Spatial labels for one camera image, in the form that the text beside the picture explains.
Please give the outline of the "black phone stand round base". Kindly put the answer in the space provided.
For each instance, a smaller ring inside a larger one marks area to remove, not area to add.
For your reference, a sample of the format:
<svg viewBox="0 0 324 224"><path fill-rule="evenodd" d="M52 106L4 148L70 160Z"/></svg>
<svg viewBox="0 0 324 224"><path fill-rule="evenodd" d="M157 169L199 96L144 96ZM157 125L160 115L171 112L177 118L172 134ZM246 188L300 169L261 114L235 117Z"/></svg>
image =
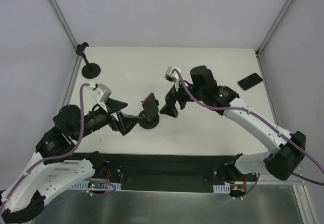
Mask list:
<svg viewBox="0 0 324 224"><path fill-rule="evenodd" d="M146 118L144 118L142 111L140 112L139 116L142 118L141 121L139 121L139 125L143 129L153 129L159 124L159 111L158 115L152 121L148 121Z"/></svg>

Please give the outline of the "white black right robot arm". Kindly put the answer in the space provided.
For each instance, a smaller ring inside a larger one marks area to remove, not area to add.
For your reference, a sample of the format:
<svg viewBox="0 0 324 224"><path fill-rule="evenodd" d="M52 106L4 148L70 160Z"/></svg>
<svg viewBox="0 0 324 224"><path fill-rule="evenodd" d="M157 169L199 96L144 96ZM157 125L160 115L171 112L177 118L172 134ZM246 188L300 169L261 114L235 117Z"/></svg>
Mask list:
<svg viewBox="0 0 324 224"><path fill-rule="evenodd" d="M273 177L286 181L305 156L306 136L269 122L255 112L228 86L218 85L212 71L205 65L190 70L192 83L187 83L177 67L169 67L165 79L173 86L165 96L165 105L160 114L178 117L176 104L184 109L188 102L196 102L204 108L217 112L240 125L257 140L267 152L238 154L226 167L228 176L239 181L248 173L268 172Z"/></svg>

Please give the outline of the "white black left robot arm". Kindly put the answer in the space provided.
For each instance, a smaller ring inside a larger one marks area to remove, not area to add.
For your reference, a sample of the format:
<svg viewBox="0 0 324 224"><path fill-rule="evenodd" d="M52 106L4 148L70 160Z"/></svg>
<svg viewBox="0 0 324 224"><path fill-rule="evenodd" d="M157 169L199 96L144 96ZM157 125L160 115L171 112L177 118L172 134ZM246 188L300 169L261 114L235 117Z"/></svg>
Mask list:
<svg viewBox="0 0 324 224"><path fill-rule="evenodd" d="M98 152L88 154L83 160L61 173L63 167L83 136L109 126L123 136L141 120L140 116L127 115L122 109L127 103L109 99L108 109L95 105L84 114L77 105L66 105L53 118L54 127L46 132L35 147L32 158L17 180L1 191L1 217L4 223L28 222L42 213L59 194L87 178L101 178L110 167Z"/></svg>

